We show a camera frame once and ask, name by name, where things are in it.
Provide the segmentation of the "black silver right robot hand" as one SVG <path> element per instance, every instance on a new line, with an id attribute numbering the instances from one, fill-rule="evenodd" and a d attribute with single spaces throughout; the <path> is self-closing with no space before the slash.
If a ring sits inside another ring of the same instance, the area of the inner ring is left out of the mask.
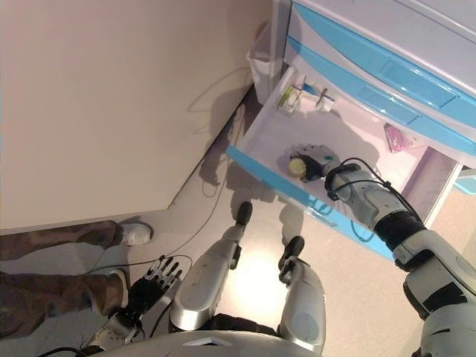
<path id="1" fill-rule="evenodd" d="M 313 182 L 341 164 L 335 152 L 325 145 L 307 144 L 293 149 L 287 170 L 290 176 L 302 182 Z"/>

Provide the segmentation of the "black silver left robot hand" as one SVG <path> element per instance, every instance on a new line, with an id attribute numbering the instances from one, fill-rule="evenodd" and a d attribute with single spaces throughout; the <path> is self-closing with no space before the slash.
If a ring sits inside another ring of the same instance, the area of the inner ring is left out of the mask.
<path id="1" fill-rule="evenodd" d="M 128 293 L 127 308 L 142 315 L 148 312 L 177 283 L 183 270 L 174 257 L 160 256 L 135 281 Z"/>

